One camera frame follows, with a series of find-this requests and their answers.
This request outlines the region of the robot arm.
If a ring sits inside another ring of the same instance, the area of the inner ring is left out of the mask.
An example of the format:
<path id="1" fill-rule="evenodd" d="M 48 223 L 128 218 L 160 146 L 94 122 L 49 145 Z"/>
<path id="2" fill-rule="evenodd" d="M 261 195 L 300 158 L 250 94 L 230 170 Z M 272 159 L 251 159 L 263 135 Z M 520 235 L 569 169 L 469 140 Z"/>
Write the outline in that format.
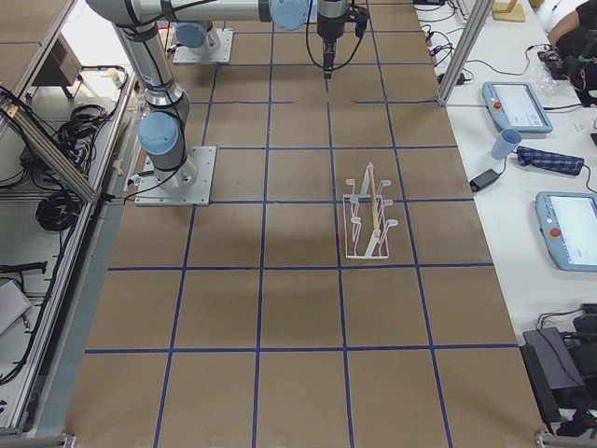
<path id="1" fill-rule="evenodd" d="M 211 21 L 179 22 L 175 35 L 180 44 L 200 57 L 210 56 L 220 48 L 220 38 Z"/>
<path id="2" fill-rule="evenodd" d="M 352 1 L 91 1 L 90 8 L 114 25 L 135 74 L 146 90 L 149 114 L 137 136 L 153 164 L 156 178 L 151 191 L 190 203 L 201 166 L 186 143 L 189 99 L 174 80 L 159 34 L 159 21 L 196 23 L 211 21 L 273 22 L 294 31 L 316 19 L 323 42 L 324 77 L 337 70 L 337 41 L 345 25 L 356 20 Z"/>

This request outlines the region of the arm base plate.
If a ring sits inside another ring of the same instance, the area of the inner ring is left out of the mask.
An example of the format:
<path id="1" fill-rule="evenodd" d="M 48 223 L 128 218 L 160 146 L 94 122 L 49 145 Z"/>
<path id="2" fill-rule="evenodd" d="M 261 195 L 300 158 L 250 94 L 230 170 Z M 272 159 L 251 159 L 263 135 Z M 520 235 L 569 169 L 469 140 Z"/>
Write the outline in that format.
<path id="1" fill-rule="evenodd" d="M 231 28 L 213 28 L 202 33 L 199 45 L 186 46 L 185 42 L 174 51 L 174 64 L 178 65 L 213 65 L 228 64 L 231 56 L 233 30 Z"/>
<path id="2" fill-rule="evenodd" d="M 188 147 L 187 160 L 174 174 L 155 171 L 146 156 L 144 168 L 153 171 L 139 183 L 133 199 L 138 206 L 206 206 L 211 199 L 217 147 Z"/>

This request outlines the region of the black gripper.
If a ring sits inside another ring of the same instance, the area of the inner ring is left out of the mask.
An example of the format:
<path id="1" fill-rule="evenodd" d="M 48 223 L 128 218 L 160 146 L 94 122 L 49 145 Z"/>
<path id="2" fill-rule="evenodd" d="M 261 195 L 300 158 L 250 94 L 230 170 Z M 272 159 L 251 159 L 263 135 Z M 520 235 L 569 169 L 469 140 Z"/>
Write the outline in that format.
<path id="1" fill-rule="evenodd" d="M 336 56 L 336 40 L 342 37 L 348 14 L 346 0 L 321 0 L 317 3 L 317 33 L 323 41 L 322 70 L 331 78 Z"/>

